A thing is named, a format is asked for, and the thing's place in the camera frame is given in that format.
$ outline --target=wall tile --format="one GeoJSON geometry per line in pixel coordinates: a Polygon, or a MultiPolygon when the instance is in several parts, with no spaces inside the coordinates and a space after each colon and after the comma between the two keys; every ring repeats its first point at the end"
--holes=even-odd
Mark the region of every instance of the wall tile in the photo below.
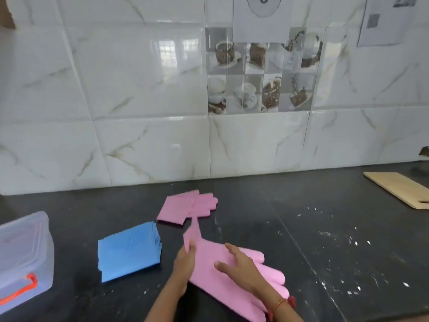
{"type": "Polygon", "coordinates": [[[204,0],[58,0],[68,24],[203,23],[204,0]]]}
{"type": "Polygon", "coordinates": [[[208,118],[95,122],[113,185],[210,177],[208,118]]]}
{"type": "Polygon", "coordinates": [[[419,156],[429,146],[429,106],[402,106],[383,141],[379,163],[428,160],[419,156]]]}
{"type": "Polygon", "coordinates": [[[204,28],[70,28],[94,119],[207,113],[204,28]]]}
{"type": "Polygon", "coordinates": [[[328,26],[332,0],[295,0],[291,27],[328,26]]]}
{"type": "Polygon", "coordinates": [[[234,0],[205,0],[206,27],[232,27],[234,0]]]}
{"type": "Polygon", "coordinates": [[[327,28],[313,109],[399,105],[410,87],[412,47],[357,47],[358,28],[327,28]]]}
{"type": "Polygon", "coordinates": [[[308,113],[210,116],[212,177],[298,170],[308,113]]]}
{"type": "Polygon", "coordinates": [[[312,111],[305,135],[302,169],[377,163],[399,107],[312,111]]]}
{"type": "Polygon", "coordinates": [[[0,122],[91,118],[60,28],[0,28],[0,80],[0,122]]]}
{"type": "Polygon", "coordinates": [[[92,122],[0,125],[0,194],[110,185],[92,122]]]}
{"type": "Polygon", "coordinates": [[[405,39],[412,50],[408,59],[409,88],[403,104],[429,104],[429,27],[412,28],[405,39]]]}
{"type": "Polygon", "coordinates": [[[59,23],[53,0],[6,0],[6,2],[18,27],[59,23]]]}
{"type": "Polygon", "coordinates": [[[366,0],[332,0],[330,26],[347,26],[360,29],[366,0]]]}

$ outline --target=hand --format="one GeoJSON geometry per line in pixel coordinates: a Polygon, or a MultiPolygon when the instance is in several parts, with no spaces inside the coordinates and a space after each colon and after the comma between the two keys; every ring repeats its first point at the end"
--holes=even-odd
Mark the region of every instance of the hand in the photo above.
{"type": "Polygon", "coordinates": [[[189,252],[186,253],[185,245],[183,245],[174,260],[173,273],[170,276],[170,280],[180,287],[181,296],[186,291],[187,283],[195,267],[195,252],[196,245],[194,240],[191,239],[189,242],[189,252]]]}
{"type": "Polygon", "coordinates": [[[217,261],[214,263],[214,267],[227,274],[239,287],[257,297],[260,289],[269,286],[268,282],[262,277],[253,260],[241,252],[237,246],[225,243],[225,247],[234,256],[236,266],[217,261]]]}

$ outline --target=red bracelet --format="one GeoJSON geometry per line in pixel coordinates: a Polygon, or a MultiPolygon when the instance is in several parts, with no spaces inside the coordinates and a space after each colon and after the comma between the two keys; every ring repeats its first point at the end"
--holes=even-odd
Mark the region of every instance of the red bracelet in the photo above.
{"type": "Polygon", "coordinates": [[[272,322],[274,319],[274,311],[277,307],[280,306],[281,303],[283,303],[284,301],[287,301],[287,303],[289,303],[289,305],[291,305],[293,308],[296,308],[297,305],[295,303],[295,297],[293,296],[289,296],[287,299],[286,298],[282,298],[281,300],[278,301],[278,303],[276,305],[274,305],[274,307],[272,309],[268,310],[268,318],[269,320],[272,322]]]}

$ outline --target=plastic storage container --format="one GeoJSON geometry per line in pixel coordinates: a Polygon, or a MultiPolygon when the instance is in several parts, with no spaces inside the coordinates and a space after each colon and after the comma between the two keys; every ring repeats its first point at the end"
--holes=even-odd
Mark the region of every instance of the plastic storage container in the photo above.
{"type": "Polygon", "coordinates": [[[0,314],[47,291],[54,243],[44,211],[0,226],[0,314]]]}

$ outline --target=wooden cutting board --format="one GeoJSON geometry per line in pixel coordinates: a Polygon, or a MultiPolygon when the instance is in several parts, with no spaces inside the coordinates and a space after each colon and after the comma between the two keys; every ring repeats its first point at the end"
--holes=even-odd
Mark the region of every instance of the wooden cutting board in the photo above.
{"type": "Polygon", "coordinates": [[[399,173],[365,172],[371,179],[395,197],[415,209],[429,209],[429,189],[399,173]]]}

